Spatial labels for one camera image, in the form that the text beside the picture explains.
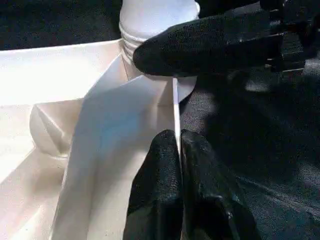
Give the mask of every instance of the white container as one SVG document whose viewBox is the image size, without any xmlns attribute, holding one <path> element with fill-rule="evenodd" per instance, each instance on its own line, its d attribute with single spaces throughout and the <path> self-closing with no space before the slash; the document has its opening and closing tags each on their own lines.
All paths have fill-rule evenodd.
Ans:
<svg viewBox="0 0 320 240">
<path fill-rule="evenodd" d="M 119 28 L 127 57 L 167 28 L 197 19 L 199 11 L 195 0 L 123 0 Z"/>
</svg>

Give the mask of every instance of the black fabric surface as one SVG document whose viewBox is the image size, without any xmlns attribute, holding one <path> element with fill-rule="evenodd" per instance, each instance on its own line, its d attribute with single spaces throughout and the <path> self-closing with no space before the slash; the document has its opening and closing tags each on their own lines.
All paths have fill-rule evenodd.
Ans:
<svg viewBox="0 0 320 240">
<path fill-rule="evenodd" d="M 119 39 L 120 0 L 10 0 L 0 3 L 0 50 Z"/>
<path fill-rule="evenodd" d="M 225 82 L 198 78 L 182 127 L 203 134 L 234 172 L 262 239 L 319 239 L 320 84 L 252 93 Z"/>
<path fill-rule="evenodd" d="M 0 50 L 120 37 L 119 0 L 8 8 L 13 2 L 0 8 Z M 181 104 L 182 128 L 203 134 L 235 173 L 264 240 L 320 239 L 319 66 L 306 66 L 312 83 L 261 94 L 200 76 Z"/>
</svg>

